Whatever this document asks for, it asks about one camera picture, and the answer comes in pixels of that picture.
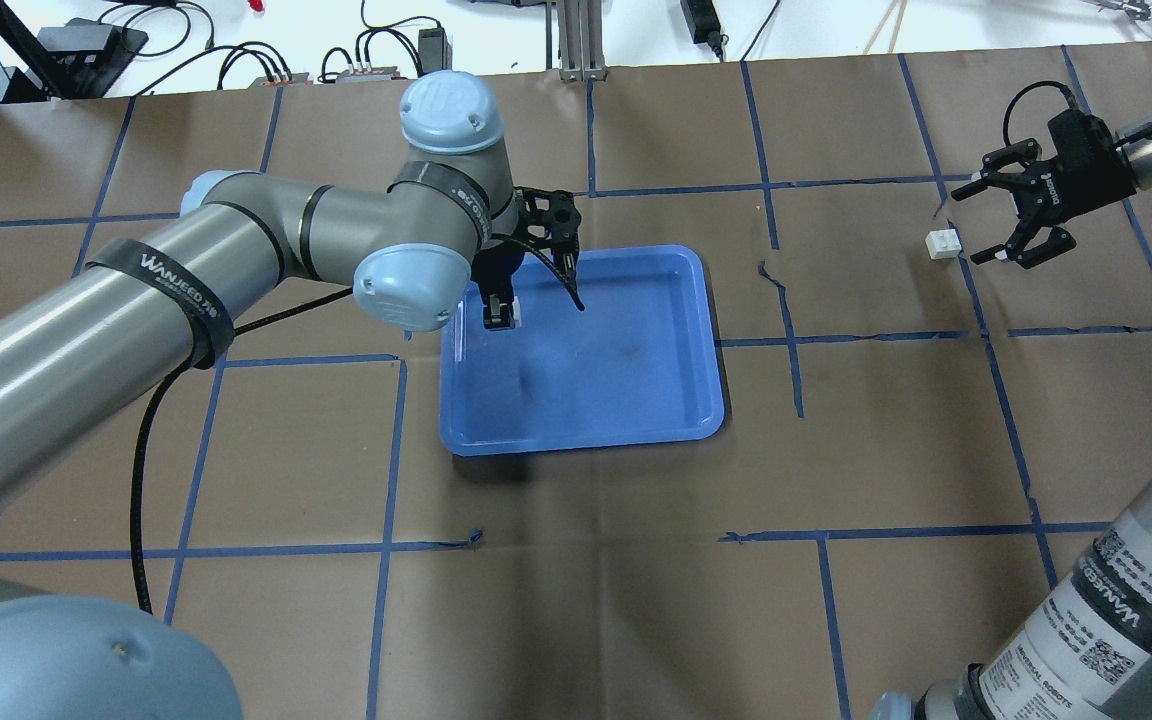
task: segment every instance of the metal post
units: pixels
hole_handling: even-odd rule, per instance
[[[558,0],[558,54],[563,81],[602,79],[602,0]]]

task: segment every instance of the power adapter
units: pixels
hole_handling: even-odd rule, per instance
[[[416,37],[416,54],[420,55],[420,74],[452,69],[452,40],[440,26],[422,29]]]
[[[681,0],[682,17],[696,45],[708,45],[719,60],[723,60],[723,24],[718,22],[713,0]]]

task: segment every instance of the gray robot arm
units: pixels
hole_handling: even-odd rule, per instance
[[[1038,160],[1036,143],[1022,141],[986,156],[980,176],[955,191],[967,197],[1003,187],[1018,206],[1018,230],[1005,245],[979,253],[978,262],[996,256],[1028,267],[1051,259],[1073,241],[1055,251],[1052,240],[1025,249],[1014,241],[1032,229],[1026,220],[1063,222],[1152,188],[1152,115],[1112,137],[1100,119],[1073,106],[1062,115],[1069,120],[1062,128],[1087,131],[1053,127],[1058,158]],[[1001,160],[1023,170],[1001,173]],[[1091,173],[1093,167],[1100,169]],[[1066,209],[1059,209],[1061,202]],[[991,661],[970,666],[957,682],[933,684],[916,703],[886,694],[870,720],[1034,717],[1152,720],[1152,480]]]
[[[973,263],[1010,260],[1025,270],[1046,263],[1076,245],[1062,223],[1152,188],[1152,115],[1111,132],[1100,118],[1084,113],[1073,91],[1059,82],[1034,83],[1016,100],[1034,88],[1060,88],[1069,104],[1047,123],[1056,154],[1041,159],[1043,146],[1032,137],[1011,143],[986,154],[972,182],[952,192],[954,200],[965,200],[998,187],[1009,191],[1016,204],[1011,236],[975,253]],[[1031,247],[1041,228],[1051,233]]]

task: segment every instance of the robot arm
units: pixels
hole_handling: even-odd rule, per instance
[[[1079,109],[1074,93],[1061,83],[1034,83],[1021,94],[1043,86],[1060,88],[1069,104],[1069,109],[1047,123],[1056,154],[1043,160],[1043,147],[1032,137],[1011,143],[985,156],[972,182],[952,192],[954,200],[965,200],[1001,187],[1016,204],[1015,232],[1001,245],[975,253],[973,263],[1013,260],[1025,270],[1046,263],[1076,245],[1061,227],[1066,220],[1152,188],[1152,115],[1111,135],[1100,118]],[[1020,169],[1005,169],[1013,165]],[[1041,228],[1051,228],[1047,240],[1030,247]]]
[[[524,252],[552,250],[575,296],[579,213],[570,194],[513,187],[488,86],[430,74],[403,94],[401,118],[411,150],[388,192],[206,173],[179,220],[109,243],[1,320],[0,511],[173,369],[214,363],[233,318],[285,278],[351,286],[362,309],[417,332],[448,321],[471,275],[485,323],[509,327]],[[537,225],[544,236],[526,232]]]

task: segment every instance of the robotic arm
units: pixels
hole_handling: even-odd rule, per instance
[[[1058,154],[1041,160],[1033,138],[1009,142],[954,191],[963,200],[1001,187],[1016,202],[1015,232],[975,263],[1032,268],[1074,247],[1064,220],[1152,188],[1152,115],[1111,136],[1069,88],[1030,88],[1044,85],[1062,88],[1070,104],[1048,123]],[[1002,170],[1014,164],[1020,172]],[[1030,249],[1039,227],[1052,233]],[[993,660],[916,703],[885,694],[870,720],[1152,720],[1152,480]]]
[[[1069,109],[1047,123],[1056,146],[1056,154],[1047,160],[1039,159],[1043,146],[1034,138],[1010,143],[1006,137],[1016,101],[1037,88],[1056,88],[1069,104]],[[952,192],[954,200],[965,200],[1000,187],[1015,200],[1015,232],[1002,245],[973,255],[977,264],[1013,260],[1029,270],[1046,263],[1076,245],[1062,223],[1152,188],[1152,115],[1111,135],[1105,120],[1084,113],[1073,91],[1059,82],[1037,82],[1016,94],[1005,114],[1005,142],[1006,147],[982,159],[972,182]],[[1047,240],[1030,247],[1041,228],[1051,228]]]
[[[430,74],[399,114],[411,150],[387,192],[206,173],[179,220],[111,242],[69,283],[0,320],[0,511],[174,369],[214,364],[233,318],[285,278],[349,286],[367,313],[417,332],[442,327],[475,279],[484,323],[502,329],[515,320],[511,274],[530,252],[579,306],[573,196],[513,185],[486,83]],[[223,666],[188,635],[120,602],[0,579],[0,717],[229,719],[238,703]]]

